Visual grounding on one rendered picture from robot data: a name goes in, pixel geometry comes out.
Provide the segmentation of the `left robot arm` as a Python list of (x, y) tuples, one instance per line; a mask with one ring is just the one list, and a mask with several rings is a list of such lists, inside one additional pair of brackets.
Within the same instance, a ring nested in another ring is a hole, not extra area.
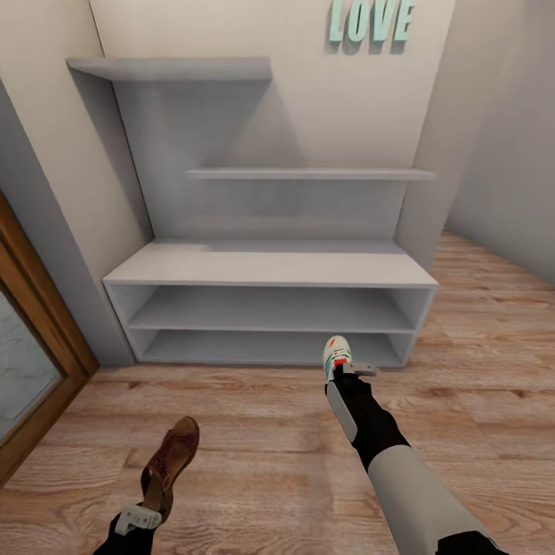
[(153, 535), (161, 520), (162, 513), (142, 504), (124, 505), (109, 524), (107, 541), (93, 555), (151, 555)]

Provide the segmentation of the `gym shoe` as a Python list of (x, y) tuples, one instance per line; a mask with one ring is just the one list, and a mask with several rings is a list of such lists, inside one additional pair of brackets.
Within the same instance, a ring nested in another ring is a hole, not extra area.
[(333, 378), (339, 378), (338, 373), (343, 371), (344, 362), (354, 362), (351, 350), (344, 337), (335, 335), (328, 341), (323, 353), (323, 366), (328, 383)]

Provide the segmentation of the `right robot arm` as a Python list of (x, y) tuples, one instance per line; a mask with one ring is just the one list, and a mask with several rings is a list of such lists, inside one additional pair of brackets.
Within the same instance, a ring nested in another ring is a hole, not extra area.
[(326, 397), (357, 449), (400, 555), (509, 555), (444, 487), (372, 397), (371, 364), (344, 362)]

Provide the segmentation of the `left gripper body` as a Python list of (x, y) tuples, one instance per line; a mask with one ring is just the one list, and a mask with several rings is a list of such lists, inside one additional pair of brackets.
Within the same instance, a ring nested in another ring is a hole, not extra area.
[(155, 530), (135, 528), (125, 536), (115, 534), (118, 516), (109, 524), (107, 541), (98, 550), (106, 551), (108, 555), (151, 555)]

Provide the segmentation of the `sandal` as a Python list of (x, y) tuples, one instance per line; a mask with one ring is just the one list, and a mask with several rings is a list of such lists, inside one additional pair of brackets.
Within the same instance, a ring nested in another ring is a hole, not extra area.
[(142, 507), (163, 513), (161, 524), (168, 520), (173, 507), (174, 483), (195, 457), (199, 441), (197, 421), (190, 416), (179, 420), (142, 472)]

